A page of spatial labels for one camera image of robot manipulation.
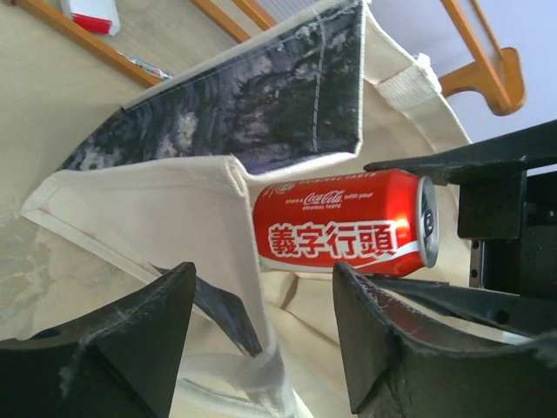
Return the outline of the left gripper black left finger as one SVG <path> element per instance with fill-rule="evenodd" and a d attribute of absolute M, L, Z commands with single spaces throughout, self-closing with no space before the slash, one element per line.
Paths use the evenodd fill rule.
<path fill-rule="evenodd" d="M 1 343 L 3 417 L 167 417 L 196 269 L 151 284 L 27 340 Z"/>

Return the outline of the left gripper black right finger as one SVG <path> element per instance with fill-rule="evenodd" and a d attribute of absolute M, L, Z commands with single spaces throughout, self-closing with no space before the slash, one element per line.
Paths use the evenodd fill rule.
<path fill-rule="evenodd" d="M 556 330 L 524 336 L 443 316 L 345 263 L 333 305 L 359 417 L 553 417 Z"/>

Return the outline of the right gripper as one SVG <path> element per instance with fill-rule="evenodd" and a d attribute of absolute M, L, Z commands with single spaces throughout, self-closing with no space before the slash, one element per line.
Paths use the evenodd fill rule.
<path fill-rule="evenodd" d="M 524 336 L 555 331 L 556 303 L 549 300 L 556 299 L 556 173 L 524 172 L 555 163 L 553 120 L 446 152 L 365 165 L 367 172 L 401 169 L 436 185 L 462 185 L 457 232 L 471 244 L 470 287 L 369 280 L 443 316 Z"/>

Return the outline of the red cola can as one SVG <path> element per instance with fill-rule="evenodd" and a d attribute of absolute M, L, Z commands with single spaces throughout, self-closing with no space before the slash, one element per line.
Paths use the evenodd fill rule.
<path fill-rule="evenodd" d="M 400 169 L 267 186 L 252 210 L 258 253 L 271 269 L 404 277 L 435 266 L 440 246 L 433 182 Z"/>

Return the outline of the cream canvas tote bag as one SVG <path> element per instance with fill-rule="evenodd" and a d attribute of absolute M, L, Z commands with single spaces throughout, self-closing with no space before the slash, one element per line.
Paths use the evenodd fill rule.
<path fill-rule="evenodd" d="M 23 203 L 22 215 L 144 283 L 192 262 L 195 321 L 178 407 L 196 417 L 347 417 L 329 273 L 265 268 L 252 208 L 267 185 L 360 172 L 470 138 L 424 54 L 386 31 L 381 69 L 310 79 L 228 64 L 229 50 L 106 119 Z"/>

